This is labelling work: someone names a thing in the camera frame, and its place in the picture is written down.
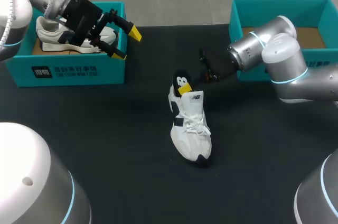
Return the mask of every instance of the shoe box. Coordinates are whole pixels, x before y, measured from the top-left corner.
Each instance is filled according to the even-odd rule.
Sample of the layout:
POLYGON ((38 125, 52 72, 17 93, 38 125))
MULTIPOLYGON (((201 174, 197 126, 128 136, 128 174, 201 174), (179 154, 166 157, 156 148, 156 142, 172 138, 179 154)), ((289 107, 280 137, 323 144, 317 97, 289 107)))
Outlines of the shoe box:
MULTIPOLYGON (((233 0, 229 34, 241 39, 278 15, 289 18, 308 67, 338 63, 338 11, 331 0, 233 0)), ((270 80, 264 64, 239 72, 241 81, 270 80)))
MULTIPOLYGON (((104 12, 112 8, 126 18, 123 2, 94 2, 104 12)), ((123 84, 124 59, 110 58, 106 53, 43 52, 35 30, 36 19, 42 16, 33 10, 33 18, 19 52, 6 61, 6 66, 18 87, 77 86, 123 84)), ((118 49, 127 54, 127 34, 114 24, 107 25, 118 32, 118 49)))

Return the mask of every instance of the shoe upper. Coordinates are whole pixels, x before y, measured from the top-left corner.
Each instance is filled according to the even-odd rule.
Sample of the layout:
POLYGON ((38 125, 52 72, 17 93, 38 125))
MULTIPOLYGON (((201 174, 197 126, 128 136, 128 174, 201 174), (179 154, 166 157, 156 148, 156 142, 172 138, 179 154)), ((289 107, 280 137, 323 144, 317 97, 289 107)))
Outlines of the shoe upper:
MULTIPOLYGON (((42 16, 38 17, 36 20, 36 33, 42 42, 53 44, 68 43, 68 39, 74 35, 73 31, 70 31, 61 23, 47 20, 42 16)), ((117 37, 117 32, 110 27, 104 27, 100 35, 102 41, 112 44, 117 37)), ((88 39, 85 39, 81 47, 92 48, 92 45, 90 45, 90 41, 88 39)))
POLYGON ((176 97, 171 87, 169 99, 175 116, 173 141, 183 157, 190 161, 196 161, 199 155, 208 159, 211 154, 211 133, 206 124, 203 98, 203 91, 187 92, 181 98, 176 97))

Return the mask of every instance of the logo on box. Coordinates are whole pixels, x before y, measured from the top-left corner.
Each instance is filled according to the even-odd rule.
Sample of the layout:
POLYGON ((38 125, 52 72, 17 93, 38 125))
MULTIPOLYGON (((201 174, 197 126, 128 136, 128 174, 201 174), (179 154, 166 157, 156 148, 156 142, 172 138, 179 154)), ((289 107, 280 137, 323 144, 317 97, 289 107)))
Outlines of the logo on box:
POLYGON ((53 78, 49 67, 32 67, 33 73, 38 79, 53 78))

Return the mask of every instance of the shoe logo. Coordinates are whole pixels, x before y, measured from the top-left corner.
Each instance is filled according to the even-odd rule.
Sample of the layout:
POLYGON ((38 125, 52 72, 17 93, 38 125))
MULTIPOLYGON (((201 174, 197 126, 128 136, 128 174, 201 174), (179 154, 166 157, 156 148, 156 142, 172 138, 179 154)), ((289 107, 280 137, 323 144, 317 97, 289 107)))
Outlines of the shoe logo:
POLYGON ((178 84, 180 87, 182 87, 182 86, 184 86, 185 84, 188 83, 186 77, 177 77, 176 80, 177 80, 177 84, 178 84))

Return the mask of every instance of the black mat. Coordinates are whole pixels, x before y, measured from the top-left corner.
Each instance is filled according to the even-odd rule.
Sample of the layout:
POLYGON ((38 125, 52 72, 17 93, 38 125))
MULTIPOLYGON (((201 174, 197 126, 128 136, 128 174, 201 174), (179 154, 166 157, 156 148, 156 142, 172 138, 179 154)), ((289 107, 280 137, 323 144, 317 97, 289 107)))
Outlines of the black mat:
POLYGON ((338 147, 338 109, 283 104, 268 82, 204 86, 213 161, 198 169, 171 142, 167 94, 176 69, 198 74, 200 46, 227 47, 227 26, 140 31, 123 86, 17 89, 0 65, 0 122, 45 138, 87 192, 95 224, 295 223, 298 185, 338 147))

